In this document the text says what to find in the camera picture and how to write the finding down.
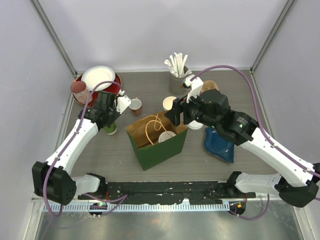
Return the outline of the stack of white lids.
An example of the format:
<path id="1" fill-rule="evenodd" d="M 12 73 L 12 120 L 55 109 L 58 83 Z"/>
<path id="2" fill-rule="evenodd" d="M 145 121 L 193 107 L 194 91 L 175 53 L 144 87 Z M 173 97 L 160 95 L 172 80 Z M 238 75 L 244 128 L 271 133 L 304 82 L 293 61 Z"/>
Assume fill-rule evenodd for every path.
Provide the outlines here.
<path id="1" fill-rule="evenodd" d="M 187 126 L 191 130 L 198 131 L 203 127 L 203 124 L 194 120 L 194 121 L 190 122 Z"/>

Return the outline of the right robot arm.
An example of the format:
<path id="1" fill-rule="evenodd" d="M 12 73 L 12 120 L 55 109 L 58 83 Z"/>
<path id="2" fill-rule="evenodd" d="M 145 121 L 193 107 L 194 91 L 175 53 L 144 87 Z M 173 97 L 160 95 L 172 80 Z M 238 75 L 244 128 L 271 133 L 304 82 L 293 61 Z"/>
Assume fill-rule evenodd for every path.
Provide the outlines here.
<path id="1" fill-rule="evenodd" d="M 234 171 L 226 182 L 226 193 L 233 198 L 244 193 L 263 193 L 303 208 L 317 198 L 320 165 L 304 161 L 268 135 L 248 114 L 232 110 L 226 95 L 212 89 L 199 96 L 177 98 L 165 113 L 175 126 L 196 121 L 212 127 L 224 140 L 258 156 L 276 174 L 247 174 Z"/>

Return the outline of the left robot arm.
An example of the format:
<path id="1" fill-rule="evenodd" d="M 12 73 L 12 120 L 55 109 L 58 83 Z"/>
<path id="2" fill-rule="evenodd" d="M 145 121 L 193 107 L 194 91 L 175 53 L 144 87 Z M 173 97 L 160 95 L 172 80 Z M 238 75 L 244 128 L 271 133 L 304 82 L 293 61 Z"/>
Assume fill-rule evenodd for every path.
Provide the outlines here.
<path id="1" fill-rule="evenodd" d="M 60 147 L 47 160 L 33 165 L 34 193 L 63 206 L 84 194 L 102 199 L 107 192 L 105 177 L 94 173 L 71 177 L 72 169 L 89 141 L 101 129 L 110 127 L 130 103 L 122 89 L 118 94 L 100 91 L 94 106 L 80 111 L 72 131 Z"/>

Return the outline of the green paper bag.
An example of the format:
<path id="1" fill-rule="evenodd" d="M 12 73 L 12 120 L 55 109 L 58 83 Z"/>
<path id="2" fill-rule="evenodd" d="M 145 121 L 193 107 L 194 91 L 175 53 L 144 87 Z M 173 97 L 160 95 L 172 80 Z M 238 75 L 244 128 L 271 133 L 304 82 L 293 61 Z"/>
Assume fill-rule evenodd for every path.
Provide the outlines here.
<path id="1" fill-rule="evenodd" d="M 162 111 L 148 115 L 125 128 L 144 171 L 180 154 L 183 150 L 188 127 L 183 123 L 174 126 L 165 117 L 165 113 L 166 111 Z M 176 136 L 159 143 L 158 138 L 164 131 L 172 131 Z"/>

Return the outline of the stack of green paper cups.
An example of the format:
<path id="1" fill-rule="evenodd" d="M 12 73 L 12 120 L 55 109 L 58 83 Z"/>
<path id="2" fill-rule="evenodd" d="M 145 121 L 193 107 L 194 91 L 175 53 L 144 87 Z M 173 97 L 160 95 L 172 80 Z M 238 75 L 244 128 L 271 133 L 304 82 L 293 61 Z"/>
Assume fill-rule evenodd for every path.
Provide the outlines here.
<path id="1" fill-rule="evenodd" d="M 169 111 L 173 107 L 173 101 L 176 99 L 175 96 L 168 96 L 162 101 L 162 107 L 165 111 Z"/>

